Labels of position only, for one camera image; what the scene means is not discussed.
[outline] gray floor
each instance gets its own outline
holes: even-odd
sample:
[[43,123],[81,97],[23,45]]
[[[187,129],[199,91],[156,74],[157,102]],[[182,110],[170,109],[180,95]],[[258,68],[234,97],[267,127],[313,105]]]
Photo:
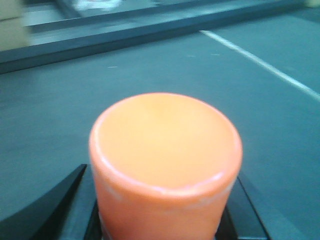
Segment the gray floor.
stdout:
[[[213,31],[320,92],[319,27],[291,14]],[[248,179],[309,239],[320,236],[320,102],[201,33],[2,74],[0,89],[0,219],[89,162],[105,108],[164,91],[224,112]]]

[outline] floor marking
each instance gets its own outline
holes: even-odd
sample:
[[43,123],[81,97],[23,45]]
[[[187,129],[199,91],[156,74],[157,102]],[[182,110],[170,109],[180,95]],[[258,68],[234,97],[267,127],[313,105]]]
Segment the floor marking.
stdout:
[[279,69],[275,68],[274,66],[270,65],[269,63],[263,61],[261,58],[257,57],[256,55],[252,54],[251,52],[248,52],[247,50],[244,50],[243,48],[241,48],[241,47],[235,45],[234,43],[232,43],[231,41],[229,41],[229,40],[227,40],[227,39],[225,39],[225,38],[213,33],[212,31],[201,30],[200,32],[202,34],[208,36],[209,38],[214,39],[217,42],[225,45],[229,49],[234,50],[237,53],[240,53],[241,55],[243,55],[247,59],[252,60],[257,65],[260,65],[264,69],[266,69],[269,72],[271,72],[272,74],[276,75],[277,77],[282,79],[284,82],[289,83],[293,87],[301,90],[305,94],[308,94],[309,96],[311,96],[312,98],[314,98],[315,100],[320,102],[320,94],[319,93],[317,93],[316,91],[312,90],[308,86],[302,84],[301,82],[295,80],[293,77],[285,74],[284,72],[280,71]]

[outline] cardboard box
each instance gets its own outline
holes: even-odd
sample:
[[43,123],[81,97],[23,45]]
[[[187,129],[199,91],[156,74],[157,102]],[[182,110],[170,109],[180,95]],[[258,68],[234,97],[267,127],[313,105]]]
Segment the cardboard box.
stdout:
[[21,0],[0,0],[0,20],[19,18],[21,15]]
[[28,46],[28,31],[21,18],[0,20],[0,51],[25,46]]

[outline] orange cup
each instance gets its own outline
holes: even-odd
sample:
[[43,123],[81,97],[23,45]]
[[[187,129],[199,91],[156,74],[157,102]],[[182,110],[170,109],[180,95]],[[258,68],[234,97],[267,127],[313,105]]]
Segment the orange cup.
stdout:
[[233,124],[173,93],[109,107],[89,151],[102,230],[113,240],[212,240],[242,162]]

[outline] black holder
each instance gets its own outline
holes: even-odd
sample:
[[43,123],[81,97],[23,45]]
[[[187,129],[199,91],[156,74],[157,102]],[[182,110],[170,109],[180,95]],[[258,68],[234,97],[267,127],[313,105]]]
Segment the black holder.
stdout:
[[[0,239],[101,240],[90,166],[80,165],[38,200],[0,222]],[[231,191],[215,240],[269,240],[240,178]]]

